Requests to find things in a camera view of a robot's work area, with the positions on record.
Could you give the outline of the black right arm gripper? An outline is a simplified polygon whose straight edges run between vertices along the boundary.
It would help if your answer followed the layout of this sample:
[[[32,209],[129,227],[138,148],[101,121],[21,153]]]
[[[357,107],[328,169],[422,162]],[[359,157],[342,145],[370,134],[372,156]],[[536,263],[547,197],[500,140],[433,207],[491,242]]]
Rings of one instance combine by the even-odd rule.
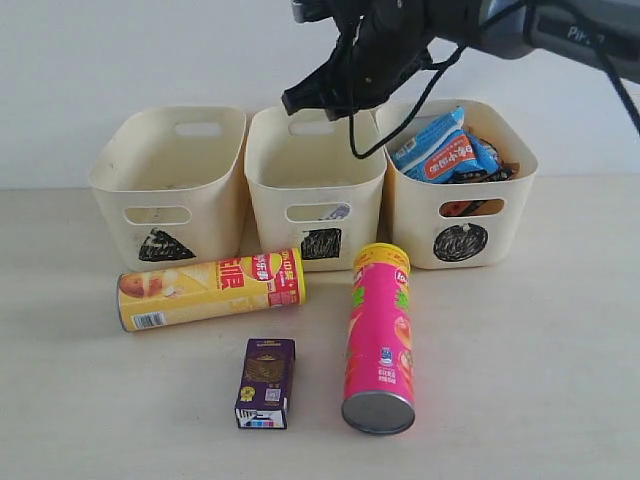
[[[281,101],[289,116],[323,110],[336,121],[383,104],[416,71],[436,37],[469,36],[479,1],[331,1],[340,35],[329,58]]]

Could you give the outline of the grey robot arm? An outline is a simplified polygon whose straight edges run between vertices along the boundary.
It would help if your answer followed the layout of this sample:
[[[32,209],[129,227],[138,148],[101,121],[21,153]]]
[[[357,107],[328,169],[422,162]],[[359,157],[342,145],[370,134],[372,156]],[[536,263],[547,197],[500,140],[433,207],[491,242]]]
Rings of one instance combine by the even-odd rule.
[[[639,4],[573,1],[586,27],[554,1],[295,1],[298,23],[334,20],[339,36],[328,60],[284,91],[288,114],[320,109],[331,120],[385,103],[420,70],[436,68],[434,39],[519,59],[535,49],[595,68],[601,48],[616,72],[639,80]]]

